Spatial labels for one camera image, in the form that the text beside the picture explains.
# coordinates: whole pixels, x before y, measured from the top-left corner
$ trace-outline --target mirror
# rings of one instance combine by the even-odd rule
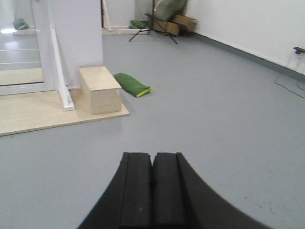
[[[31,0],[0,0],[0,87],[43,81]]]

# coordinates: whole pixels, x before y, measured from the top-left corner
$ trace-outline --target tripod stand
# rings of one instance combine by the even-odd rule
[[[135,38],[140,32],[144,32],[144,31],[155,31],[154,29],[154,23],[157,23],[160,28],[165,32],[166,35],[169,35],[169,37],[172,39],[173,42],[175,42],[176,44],[178,44],[178,42],[172,37],[172,35],[166,31],[166,29],[154,18],[154,7],[155,7],[155,0],[152,0],[152,14],[145,14],[146,16],[148,16],[151,19],[151,28],[150,29],[140,29],[135,35],[133,35],[133,37],[131,37],[129,39],[129,41],[131,42],[133,40],[133,38]]]

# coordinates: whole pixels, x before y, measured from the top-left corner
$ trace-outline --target plywood box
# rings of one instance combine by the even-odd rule
[[[168,32],[176,36],[179,34],[179,25],[166,21],[155,21],[153,23],[153,29],[161,32]]]
[[[183,15],[175,15],[171,19],[171,22],[179,24],[182,27],[182,29],[187,30],[188,32],[194,31],[197,24],[196,19]]]
[[[106,67],[80,68],[81,91],[92,115],[121,110],[122,88]]]

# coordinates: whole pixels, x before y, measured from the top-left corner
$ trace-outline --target gray baseboard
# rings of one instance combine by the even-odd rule
[[[247,60],[250,60],[250,61],[252,61],[254,63],[257,63],[257,64],[259,64],[261,66],[269,68],[269,69],[271,69],[271,70],[273,70],[275,72],[278,72],[278,73],[286,75],[286,76],[288,76],[290,78],[296,79],[296,80],[298,80],[298,81],[300,81],[302,83],[305,83],[305,75],[303,75],[301,73],[298,73],[298,72],[293,71],[291,69],[285,68],[285,67],[280,66],[280,65],[278,65],[276,63],[270,62],[270,61],[265,60],[265,59],[263,59],[261,57],[258,57],[258,56],[255,56],[253,54],[247,53],[245,51],[239,50],[239,49],[234,48],[234,47],[232,47],[230,45],[227,45],[227,44],[215,41],[215,40],[213,40],[211,38],[208,38],[206,36],[197,34],[195,32],[192,33],[192,36],[197,38],[197,39],[199,39],[199,40],[201,40],[201,41],[203,41],[203,42],[205,42],[205,43],[211,44],[211,45],[216,46],[216,47],[218,47],[220,49],[226,50],[226,51],[228,51],[230,53],[233,53],[233,54],[238,55],[240,57],[243,57],[243,58],[245,58]]]

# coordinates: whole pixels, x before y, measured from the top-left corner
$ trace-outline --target yellow trim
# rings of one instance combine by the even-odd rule
[[[148,88],[148,89],[146,89],[146,90],[144,90],[144,91],[138,93],[136,97],[140,97],[140,96],[142,96],[142,95],[144,95],[144,94],[150,92],[151,90],[152,90],[152,88],[150,87],[150,88]]]

